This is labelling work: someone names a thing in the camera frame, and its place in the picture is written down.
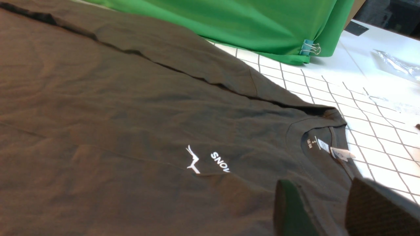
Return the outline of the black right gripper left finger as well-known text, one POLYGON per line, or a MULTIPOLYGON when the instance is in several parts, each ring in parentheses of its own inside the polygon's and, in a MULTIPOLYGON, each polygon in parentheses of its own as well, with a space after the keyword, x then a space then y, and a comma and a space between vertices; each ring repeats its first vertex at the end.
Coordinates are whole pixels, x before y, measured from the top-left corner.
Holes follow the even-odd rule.
POLYGON ((318 236, 297 187, 288 180, 276 184, 273 226, 276 236, 318 236))

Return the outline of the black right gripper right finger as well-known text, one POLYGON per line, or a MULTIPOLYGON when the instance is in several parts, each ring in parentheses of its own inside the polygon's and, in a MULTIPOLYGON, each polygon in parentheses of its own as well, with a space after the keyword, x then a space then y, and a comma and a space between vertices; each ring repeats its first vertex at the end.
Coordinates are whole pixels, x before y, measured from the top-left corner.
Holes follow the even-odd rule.
POLYGON ((407 198, 367 178, 354 178, 345 227, 351 236, 418 236, 420 208, 407 198))

